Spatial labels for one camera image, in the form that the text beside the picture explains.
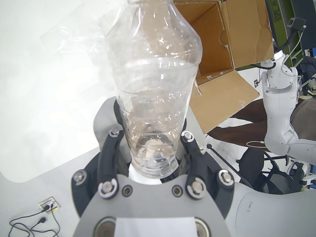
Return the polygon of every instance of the table surface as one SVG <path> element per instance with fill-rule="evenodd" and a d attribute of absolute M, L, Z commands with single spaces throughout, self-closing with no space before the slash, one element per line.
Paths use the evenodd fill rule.
<path fill-rule="evenodd" d="M 76 16 L 99 19 L 125 0 L 0 0 L 0 171 L 26 182 L 98 146 L 93 119 L 114 96 L 109 66 L 51 53 L 43 37 Z"/>

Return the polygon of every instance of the brown cardboard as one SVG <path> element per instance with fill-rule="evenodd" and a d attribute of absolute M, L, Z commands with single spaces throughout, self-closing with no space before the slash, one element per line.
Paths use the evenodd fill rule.
<path fill-rule="evenodd" d="M 228 0 L 221 8 L 235 68 L 273 56 L 273 44 L 265 42 L 272 40 L 272 34 L 268 12 L 262 9 L 264 0 Z"/>
<path fill-rule="evenodd" d="M 190 106 L 207 133 L 258 97 L 236 67 L 273 57 L 264 0 L 174 0 L 200 35 L 203 55 Z"/>

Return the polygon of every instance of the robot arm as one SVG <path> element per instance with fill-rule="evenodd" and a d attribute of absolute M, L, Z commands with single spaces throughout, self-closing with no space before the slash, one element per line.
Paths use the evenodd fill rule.
<path fill-rule="evenodd" d="M 298 100 L 298 75 L 294 67 L 284 65 L 286 55 L 278 51 L 262 67 L 272 67 L 262 73 L 263 102 L 267 113 L 267 133 L 264 143 L 277 155 L 316 165 L 316 141 L 299 139 L 290 124 L 290 117 Z"/>

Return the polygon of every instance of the electrical outlet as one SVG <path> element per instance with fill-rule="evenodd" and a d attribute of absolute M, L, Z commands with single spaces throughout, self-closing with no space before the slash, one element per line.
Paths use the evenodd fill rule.
<path fill-rule="evenodd" d="M 39 203 L 39 207 L 44 209 L 44 207 L 46 205 L 49 205 L 49 209 L 46 211 L 47 214 L 50 214 L 53 210 L 53 212 L 55 212 L 56 210 L 58 210 L 60 208 L 59 203 L 56 201 L 56 199 L 51 196 L 47 199 L 45 199 L 44 201 Z"/>

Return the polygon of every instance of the plastic bottle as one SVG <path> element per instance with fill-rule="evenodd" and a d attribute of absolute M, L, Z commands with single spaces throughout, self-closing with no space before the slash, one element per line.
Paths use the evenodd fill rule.
<path fill-rule="evenodd" d="M 178 167 L 201 39 L 173 0 L 128 0 L 107 40 L 132 165 L 145 177 L 166 177 Z"/>

